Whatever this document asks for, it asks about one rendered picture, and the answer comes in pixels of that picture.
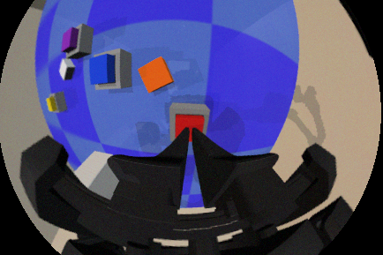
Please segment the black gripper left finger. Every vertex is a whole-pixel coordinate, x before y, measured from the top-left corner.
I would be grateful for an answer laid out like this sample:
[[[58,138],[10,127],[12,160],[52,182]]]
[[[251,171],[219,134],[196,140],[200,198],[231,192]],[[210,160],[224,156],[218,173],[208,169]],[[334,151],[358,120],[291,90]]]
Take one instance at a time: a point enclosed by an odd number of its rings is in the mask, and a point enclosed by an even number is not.
[[[107,163],[115,177],[124,181],[170,188],[174,206],[180,210],[185,165],[188,157],[189,129],[184,128],[162,153],[153,157],[134,157],[128,154],[110,156]]]

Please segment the yellow button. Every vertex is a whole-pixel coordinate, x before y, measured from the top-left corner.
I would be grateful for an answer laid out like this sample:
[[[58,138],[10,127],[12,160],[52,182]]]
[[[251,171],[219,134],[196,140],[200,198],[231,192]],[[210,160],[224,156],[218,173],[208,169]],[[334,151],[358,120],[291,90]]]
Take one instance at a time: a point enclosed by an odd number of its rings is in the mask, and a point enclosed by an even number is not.
[[[57,93],[49,94],[47,97],[47,105],[49,105],[49,111],[64,112],[66,111],[66,101],[64,100],[64,90],[57,91]]]

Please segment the red button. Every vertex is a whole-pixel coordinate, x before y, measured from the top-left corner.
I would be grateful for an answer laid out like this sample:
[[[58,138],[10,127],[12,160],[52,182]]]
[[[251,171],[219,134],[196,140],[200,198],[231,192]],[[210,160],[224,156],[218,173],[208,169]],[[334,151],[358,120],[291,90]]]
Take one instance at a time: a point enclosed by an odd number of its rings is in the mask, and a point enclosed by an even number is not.
[[[189,129],[188,142],[192,142],[192,128],[207,135],[210,108],[206,104],[180,103],[170,105],[170,140],[173,142],[184,128]]]

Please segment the orange block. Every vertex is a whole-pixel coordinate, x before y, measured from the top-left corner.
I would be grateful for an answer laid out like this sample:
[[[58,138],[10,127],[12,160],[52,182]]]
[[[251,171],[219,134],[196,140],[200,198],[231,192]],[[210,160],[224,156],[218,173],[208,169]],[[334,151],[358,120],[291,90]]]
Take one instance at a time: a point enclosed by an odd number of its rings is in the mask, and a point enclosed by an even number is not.
[[[166,61],[164,61],[164,58],[161,56],[154,59],[153,62],[141,66],[138,72],[149,94],[161,89],[161,87],[174,83],[170,69],[168,69]]]

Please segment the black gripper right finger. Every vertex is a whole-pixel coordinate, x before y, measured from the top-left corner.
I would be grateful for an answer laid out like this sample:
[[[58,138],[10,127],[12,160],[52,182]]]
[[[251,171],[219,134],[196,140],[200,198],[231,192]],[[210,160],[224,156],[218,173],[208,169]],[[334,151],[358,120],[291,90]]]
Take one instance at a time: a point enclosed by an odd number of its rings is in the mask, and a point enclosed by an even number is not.
[[[276,153],[234,156],[196,128],[191,128],[191,147],[198,168],[196,172],[205,208],[216,206],[216,200],[235,178],[273,168],[280,157]]]

